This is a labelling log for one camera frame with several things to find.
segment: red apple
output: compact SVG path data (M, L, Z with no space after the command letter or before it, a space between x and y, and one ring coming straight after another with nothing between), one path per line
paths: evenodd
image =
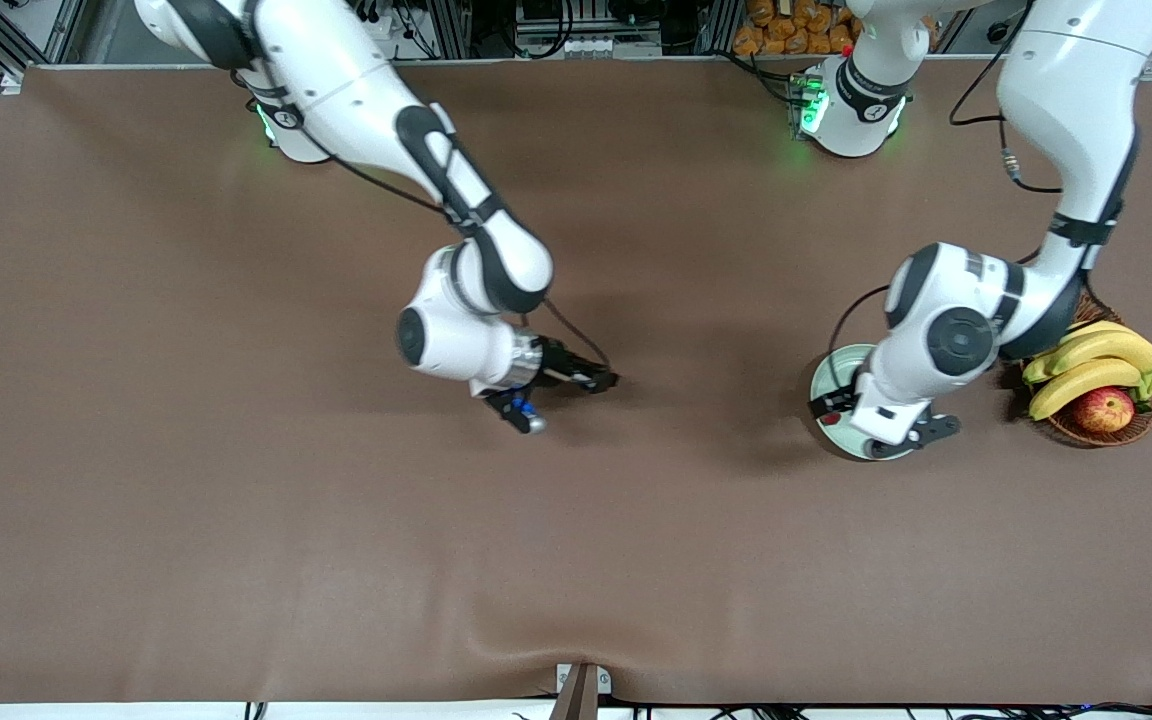
M1074 420L1092 433L1116 433L1135 418L1132 396L1116 387L1101 387L1074 401Z

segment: banana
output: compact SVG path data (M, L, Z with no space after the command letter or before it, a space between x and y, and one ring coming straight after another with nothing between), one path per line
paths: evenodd
M1055 378L1056 373L1052 372L1052 359L1061 350L1064 350L1066 343L1074 341L1075 338L1084 338L1087 336L1087 334L1098 332L1111 332L1111 331L1129 334L1129 336L1139 338L1139 334L1137 334L1137 332L1135 332L1132 328L1128 328L1124 325L1112 323L1111 320L1097 320L1097 323L1084 325L1084 327L1079 328L1078 324L1075 323L1074 325L1070 325L1070 327L1075 327L1077 329L1070 333L1066 333L1064 338L1060 338L1060 343L1058 343L1056 347L1051 348L1051 350L1047 350L1046 353L1039 353L1032 359L1029 361L1029 363L1025 365L1025 372L1023 374L1023 379L1026 384L1047 382L1049 381L1049 379Z
M1139 387L1142 382L1140 371L1126 359L1092 359L1043 386L1029 404L1029 416L1034 420L1047 419L1085 392L1108 386Z
M1084 336L1084 334L1097 333L1101 331L1119 331L1124 333L1132 333L1137 338L1139 336L1139 334L1135 332L1132 328L1129 328L1126 325L1113 323L1112 320L1097 320L1097 323L1092 323L1091 325L1084 325L1084 327L1082 328L1078 328L1078 324L1075 323L1074 325L1070 325L1070 327L1077 329L1074 332L1066 333L1064 338L1060 338L1060 343L1056 347L1060 347L1061 344L1064 344L1066 342L1069 342L1075 338L1082 338Z
M1097 357L1119 357L1132 364L1140 374L1152 373L1152 343L1138 334L1119 331L1087 333L1061 344L1044 369L1060 376Z

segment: fruit basket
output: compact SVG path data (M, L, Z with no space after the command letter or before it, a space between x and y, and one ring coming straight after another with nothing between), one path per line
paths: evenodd
M1083 293L1083 296L1079 297L1078 310L1075 310L1074 313L1074 323L1092 323L1093 320L1112 320L1113 323L1126 325L1123 318L1115 313L1114 310L1109 306L1098 306L1086 293ZM1021 363L1021 370L1024 370L1028 363L1029 361ZM1037 395L1038 387L1029 386L1029 392L1032 395ZM1062 439L1062 441L1076 447L1119 447L1130 445L1145 437L1152 429L1152 397L1149 399L1149 406L1137 404L1137 412L1132 420L1126 424L1126 427L1112 433L1093 433L1079 427L1078 422L1074 419L1073 408L1074 404L1062 407L1062 409L1052 414L1049 418L1041 420L1041 424L1053 430L1058 439Z

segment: table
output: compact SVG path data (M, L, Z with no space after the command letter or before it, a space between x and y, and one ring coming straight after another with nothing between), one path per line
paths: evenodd
M438 217L265 149L223 73L31 70L0 101L0 702L526 696L570 661L636 702L1152 702L1152 434L1053 444L995 374L889 464L808 418L907 253L1043 236L995 128L945 123L978 69L927 63L861 160L719 61L404 69L626 374L538 397L536 438L394 350ZM1152 340L1152 83L1138 119L1094 279ZM874 304L844 342L881 333Z

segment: black cable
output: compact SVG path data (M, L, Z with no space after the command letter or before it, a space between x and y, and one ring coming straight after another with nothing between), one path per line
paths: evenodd
M576 336L576 338L578 338L581 342L584 342L585 347L589 347L590 350L593 351L596 356L598 356L599 363L602 363L602 365L605 367L607 367L608 370L612 370L612 359L609 359L609 357L607 356L607 354L605 354L602 351L602 348L599 347L597 342L594 342L593 340L590 340L589 335L585 334L585 333L582 333L581 328L577 328L576 325L571 323L571 320L568 320L567 318L563 317L562 313L559 313L558 305L554 305L554 301L553 300L548 300L548 297L547 297L543 302L544 302L545 309L550 310L550 313L553 314L554 319L556 319L559 323L561 323L564 328L567 328L567 332L573 333L573 335Z
M513 8L513 3L503 3L503 8ZM567 29L563 30L563 9L567 9ZM550 50L545 50L544 53L539 55L532 55L531 51L522 50L517 44L509 37L508 28L518 26L517 20L503 17L503 23L500 26L499 36L503 45L515 54L516 58L524 58L529 60L544 60L545 58L553 56L560 50L567 46L567 41L571 39L573 31L576 29L576 10L573 8L571 0L563 0L563 3L559 6L558 10L558 35L554 36L554 44L550 46Z
M767 76L764 76L763 70L758 69L758 60L755 60L753 55L749 56L749 63L750 63L750 67L755 69L755 76L758 77L758 82L760 83L760 85L763 85L763 90L767 91L768 94L771 94L772 97L775 97L778 100L780 100L781 103L785 103L786 105L799 105L801 104L799 101L794 100L791 97L788 97L788 96L785 96L785 94L780 94L780 92L778 92L775 88L773 88L772 85L768 85Z
M308 132L305 128L301 128L301 132L302 132L302 135L305 135L306 141L310 141L312 143L312 145L314 145L317 149L319 149L319 152L323 152L325 156L327 156L331 160L334 161L334 164L338 164L338 165L340 165L340 167L349 170L349 173L351 173L354 176L357 176L357 177L361 177L361 179L365 179L365 181L370 182L371 184L374 184L376 187L381 188L381 190L387 191L387 192L393 192L397 197L402 197L403 200L415 202L415 204L416 205L420 205L422 209L433 210L434 213L438 213L440 215L444 213L442 206L435 205L435 204L433 204L433 202L425 200L424 197L417 197L417 196L408 192L407 190L402 190L402 188L394 187L394 185L389 184L388 182L382 181L382 179L379 179L379 177L376 177L376 176L369 176L369 174L366 174L365 172L362 172L361 169L353 167L351 164L346 162L342 158L340 158L340 156L334 154L334 152L329 152L323 145L323 143L320 143L319 141L316 141L314 136L311 136L310 132Z
M979 115L978 118L969 118L965 120L960 120L957 119L957 114L960 109L963 109L963 105L965 104L965 101L968 101L968 97L972 97L975 89L978 88L980 83L984 82L984 77L986 77L987 74L990 74L990 70L992 70L993 67L998 65L998 60L1002 59L1002 55L1006 53L1007 50L1011 48L1011 43L1016 41L1016 35L1020 35L1020 29L1021 26L1024 26L1025 18L1029 17L1029 10L1032 9L1033 6L1034 6L1034 0L1025 0L1025 9L1023 13L1021 13L1020 20L1018 22L1016 22L1015 26L1011 26L1011 32L1007 35L1007 40L1005 41L1005 44L998 46L998 52L993 54L993 58L984 66L984 69L980 70L980 74L978 74L978 76L975 77L975 79L972 81L972 85L969 85L967 88L967 91L964 91L963 94L958 98L958 101L954 104L954 109L950 109L952 126L954 127L973 126L977 123L996 122L996 120L1005 119L1000 113L995 115Z
M842 332L842 325L847 323L847 318L850 318L851 313L855 313L856 308L861 306L861 302L870 300L870 297L878 295L879 291L887 291L888 288L890 288L890 285L884 285L884 287L876 287L874 290L864 293L847 310L842 311L841 318L838 318L838 323L833 325L833 332L829 333L829 351L826 355L826 359L829 363L829 376L833 378L833 384L840 389L844 385L838 381L838 362L833 357L833 350L835 350L835 346L838 344L838 333Z
M1020 179L1020 161L1016 160L1016 156L1011 153L1009 146L1007 146L1007 119L1002 115L998 115L998 150L1002 152L1005 159L1005 167L1009 164L1009 157L1011 161L1011 168L1015 169L1015 176L1011 175L1011 168L1007 169L1007 174L1011 177L1011 182L1016 183L1020 190L1028 190L1029 192L1043 192L1049 195L1058 195L1063 192L1064 189L1060 187L1033 187L1032 184L1025 183L1023 179Z
M736 55L735 53L728 53L728 51L726 51L726 50L712 50L710 52L710 55L718 55L719 58L727 58L728 60L732 60L732 63L736 65L737 68L740 68L742 70L745 70L745 73L755 74L755 76L764 77L764 78L767 78L767 79L782 81L782 82L790 81L790 76L788 76L788 74L785 74L785 73L773 73L771 70L763 70L763 69L759 69L758 67L756 67L756 65L745 65L744 61L741 61L740 55ZM755 56L750 55L749 59L750 59L750 61L752 63L753 60L755 60Z
M408 3L408 0L399 0L402 3L402 8L407 10L407 17L403 17L402 10L399 9L397 5L394 6L394 14L397 15L397 22L403 23L403 29L411 32L411 41L416 45L416 48L424 53L430 60L437 60L438 54L434 53L434 46L425 40L425 33L420 31L420 24L416 22L416 14L412 13L412 6Z

